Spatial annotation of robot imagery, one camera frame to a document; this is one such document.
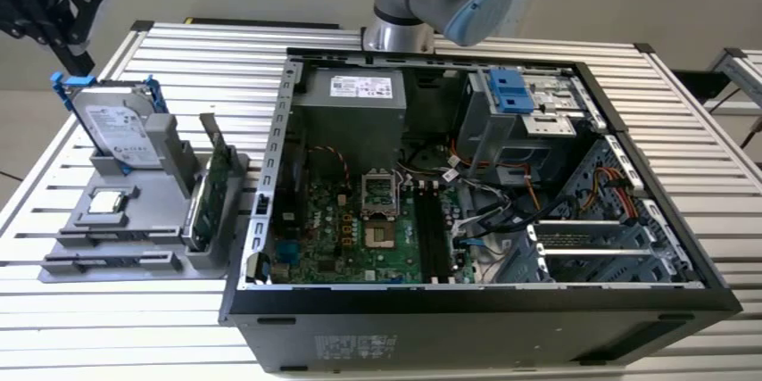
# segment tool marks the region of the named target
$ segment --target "motherboard chip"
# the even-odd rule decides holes
[[[317,272],[335,272],[336,261],[317,261]]]

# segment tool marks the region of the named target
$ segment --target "blue drive bracket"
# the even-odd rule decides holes
[[[145,86],[151,89],[151,97],[153,99],[153,110],[156,113],[169,113],[167,110],[167,102],[164,102],[164,94],[161,93],[161,86],[159,81],[153,78],[153,75],[148,75],[148,78],[143,81]]]
[[[497,99],[497,111],[501,113],[531,113],[535,102],[526,89],[524,78],[518,70],[489,69],[487,85]]]
[[[100,156],[104,156],[104,151],[101,150],[101,148],[97,146],[97,143],[94,142],[94,138],[93,138],[93,135],[90,134],[90,130],[86,129],[86,127],[84,126],[82,117],[80,116],[80,113],[73,108],[73,102],[72,102],[72,99],[69,98],[69,92],[66,91],[66,87],[89,87],[94,83],[94,78],[92,76],[86,76],[86,77],[72,76],[66,79],[65,82],[62,82],[62,73],[56,71],[49,76],[49,81],[52,82],[52,90],[56,92],[56,95],[58,96],[58,98],[62,101],[62,107],[66,108],[66,111],[73,113],[73,117],[76,118],[76,120],[80,122],[80,125],[82,126],[84,134],[86,134],[88,138],[90,139],[90,142],[93,142],[93,147],[94,147],[96,153]]]

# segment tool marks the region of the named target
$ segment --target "green circuit board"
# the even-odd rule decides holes
[[[400,191],[397,216],[387,222],[360,217],[356,186],[359,181],[340,205],[341,183],[316,179],[309,184],[304,236],[297,243],[299,256],[291,260],[288,283],[421,283],[412,188]],[[457,207],[453,189],[440,193],[440,201],[443,211],[451,213]],[[467,268],[452,275],[456,283],[473,281],[465,257]]]

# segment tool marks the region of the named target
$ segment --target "floor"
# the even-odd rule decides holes
[[[0,91],[0,170],[24,177],[69,113],[50,91]],[[0,207],[18,182],[0,175]]]

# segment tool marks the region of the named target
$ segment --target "motherboard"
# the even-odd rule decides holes
[[[441,213],[441,225],[435,228],[441,235],[433,237],[435,243],[424,242],[421,246],[417,218],[423,213],[415,202],[424,189],[403,186],[393,176],[388,177],[392,179],[384,183],[383,173],[371,172],[361,181],[352,182],[355,191],[348,191],[343,182],[311,181],[303,236],[299,240],[276,242],[273,282],[427,283],[432,247],[445,263],[445,281],[472,282],[468,255],[453,252],[448,234],[453,219],[460,217],[455,189],[425,190],[436,199],[433,205]],[[456,258],[461,269],[452,269]]]

